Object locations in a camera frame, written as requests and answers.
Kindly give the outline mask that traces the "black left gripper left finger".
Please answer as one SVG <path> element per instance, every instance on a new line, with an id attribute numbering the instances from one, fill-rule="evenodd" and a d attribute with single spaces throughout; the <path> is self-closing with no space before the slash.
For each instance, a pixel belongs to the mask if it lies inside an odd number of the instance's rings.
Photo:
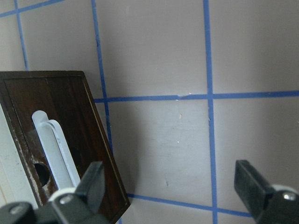
<path id="1" fill-rule="evenodd" d="M 49 199 L 59 224 L 104 224 L 99 208 L 105 194 L 105 173 L 101 161 L 92 162 L 77 187 L 64 188 Z"/>

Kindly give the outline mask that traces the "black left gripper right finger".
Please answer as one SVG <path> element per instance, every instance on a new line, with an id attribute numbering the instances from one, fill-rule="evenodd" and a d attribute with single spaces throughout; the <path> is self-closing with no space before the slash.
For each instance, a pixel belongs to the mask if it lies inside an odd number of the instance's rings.
<path id="1" fill-rule="evenodd" d="M 270 184 L 247 160 L 235 162 L 234 188 L 257 224 L 297 224 L 299 192 Z"/>

